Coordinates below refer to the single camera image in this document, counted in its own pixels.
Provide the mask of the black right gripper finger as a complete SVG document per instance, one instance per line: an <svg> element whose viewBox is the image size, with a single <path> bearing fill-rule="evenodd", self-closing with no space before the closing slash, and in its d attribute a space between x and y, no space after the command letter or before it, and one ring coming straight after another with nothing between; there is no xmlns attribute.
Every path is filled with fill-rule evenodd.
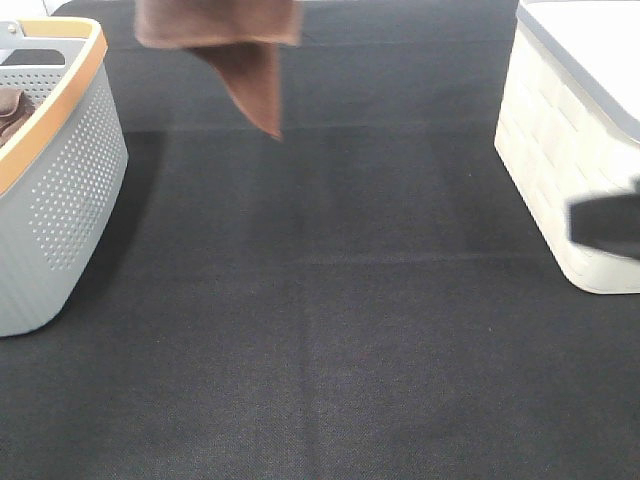
<svg viewBox="0 0 640 480"><path fill-rule="evenodd" d="M583 199L568 207L571 242L639 259L639 179L630 192Z"/></svg>

